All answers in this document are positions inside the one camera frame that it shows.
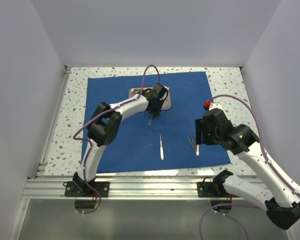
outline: red object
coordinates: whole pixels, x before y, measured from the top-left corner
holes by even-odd
[[[210,108],[211,102],[209,102],[208,100],[205,101],[205,103],[203,104],[203,108],[205,110],[208,110]]]

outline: white wall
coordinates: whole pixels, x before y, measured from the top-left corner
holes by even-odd
[[[243,68],[265,145],[300,184],[300,0],[282,0]],[[300,239],[300,221],[296,224]]]
[[[62,63],[243,66],[280,0],[32,0]]]
[[[38,167],[63,74],[31,2],[0,0],[0,240]]]

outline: blue cloth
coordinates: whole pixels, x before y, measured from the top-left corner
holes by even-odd
[[[84,122],[90,120],[100,102],[113,104],[128,98],[129,90],[140,87],[141,76],[90,78],[88,80]],[[145,86],[154,86],[157,75],[147,75]],[[137,113],[121,122],[116,139],[104,151],[98,173],[200,168],[229,164],[227,152],[219,145],[200,146],[196,154],[187,134],[195,134],[195,119],[202,118],[203,103],[211,92],[205,72],[161,75],[170,87],[172,106],[148,125],[151,115]],[[160,134],[164,160],[160,157]],[[87,142],[82,144],[82,157]]]

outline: terrazzo table surface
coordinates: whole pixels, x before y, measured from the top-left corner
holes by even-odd
[[[81,143],[72,139],[85,117],[88,78],[142,75],[144,67],[73,67],[68,78],[56,127],[45,157],[44,176],[72,176],[80,168]],[[205,72],[212,96],[234,95],[247,103],[249,99],[238,67],[158,67],[161,74]],[[150,68],[147,74],[156,74]],[[246,124],[257,132],[250,112],[240,102],[227,97],[216,99],[234,125]],[[252,169],[228,152],[231,163],[199,168],[107,173],[108,176],[213,176],[224,169],[235,175],[255,176]]]

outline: metal tray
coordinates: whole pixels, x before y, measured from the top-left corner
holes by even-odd
[[[168,97],[164,101],[162,109],[161,110],[168,110],[171,108],[171,94],[170,94],[170,88],[168,86],[164,86],[165,88],[168,89]],[[152,86],[144,86],[143,89],[152,89]],[[129,95],[128,98],[132,98],[134,95],[136,95],[139,91],[141,90],[141,87],[133,87],[129,90]]]

